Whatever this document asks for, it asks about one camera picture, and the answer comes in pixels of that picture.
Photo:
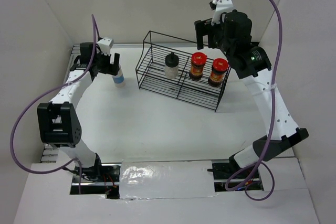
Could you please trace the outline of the silver lid blue label bottle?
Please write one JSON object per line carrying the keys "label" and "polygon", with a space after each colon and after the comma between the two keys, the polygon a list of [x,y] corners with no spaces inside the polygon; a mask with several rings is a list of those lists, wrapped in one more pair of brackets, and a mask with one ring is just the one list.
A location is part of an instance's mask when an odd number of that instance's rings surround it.
{"label": "silver lid blue label bottle", "polygon": [[125,86],[124,75],[123,75],[122,68],[121,68],[120,65],[119,65],[119,69],[118,69],[117,74],[112,75],[112,79],[113,79],[114,85],[117,88],[122,88],[122,87]]}

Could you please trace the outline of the red lid jar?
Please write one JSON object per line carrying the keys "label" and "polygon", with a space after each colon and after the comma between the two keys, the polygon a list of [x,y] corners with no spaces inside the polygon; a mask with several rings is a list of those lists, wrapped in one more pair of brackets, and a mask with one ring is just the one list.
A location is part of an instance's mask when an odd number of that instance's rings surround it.
{"label": "red lid jar", "polygon": [[213,61],[212,71],[208,77],[208,84],[212,87],[219,87],[223,82],[223,77],[229,68],[227,60],[217,58]]}
{"label": "red lid jar", "polygon": [[202,52],[195,52],[191,56],[191,68],[189,71],[192,80],[199,80],[203,76],[203,69],[207,61],[207,55]]}

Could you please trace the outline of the black lid white bottle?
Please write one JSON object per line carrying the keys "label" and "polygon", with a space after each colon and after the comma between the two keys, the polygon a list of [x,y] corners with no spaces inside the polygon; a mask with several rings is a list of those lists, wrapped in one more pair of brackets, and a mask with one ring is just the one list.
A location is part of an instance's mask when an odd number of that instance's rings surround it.
{"label": "black lid white bottle", "polygon": [[165,57],[165,76],[168,79],[177,77],[179,71],[179,57],[171,52]]}

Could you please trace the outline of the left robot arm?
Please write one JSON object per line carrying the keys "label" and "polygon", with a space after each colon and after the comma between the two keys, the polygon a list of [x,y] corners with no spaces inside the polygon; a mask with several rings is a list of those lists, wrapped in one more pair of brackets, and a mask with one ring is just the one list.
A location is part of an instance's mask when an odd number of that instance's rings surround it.
{"label": "left robot arm", "polygon": [[112,55],[113,39],[104,37],[96,44],[83,42],[80,54],[69,69],[65,86],[48,103],[37,107],[41,141],[58,148],[69,158],[76,159],[74,174],[96,182],[103,177],[103,167],[97,153],[82,139],[82,127],[76,108],[84,92],[99,74],[118,77],[120,55]]}

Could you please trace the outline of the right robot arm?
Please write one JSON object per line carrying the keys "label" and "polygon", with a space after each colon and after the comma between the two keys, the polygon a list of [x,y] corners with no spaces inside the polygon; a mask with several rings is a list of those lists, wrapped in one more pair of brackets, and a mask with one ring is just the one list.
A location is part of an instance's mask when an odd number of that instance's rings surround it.
{"label": "right robot arm", "polygon": [[247,167],[259,159],[269,161],[308,138],[291,117],[278,88],[271,83],[272,65],[261,47],[251,42],[252,22],[245,13],[234,10],[221,15],[222,21],[212,25],[210,19],[195,21],[196,42],[202,49],[203,37],[208,37],[209,48],[219,49],[238,78],[244,83],[259,109],[266,130],[274,123],[273,131],[255,140],[229,158],[229,172],[242,177]]}

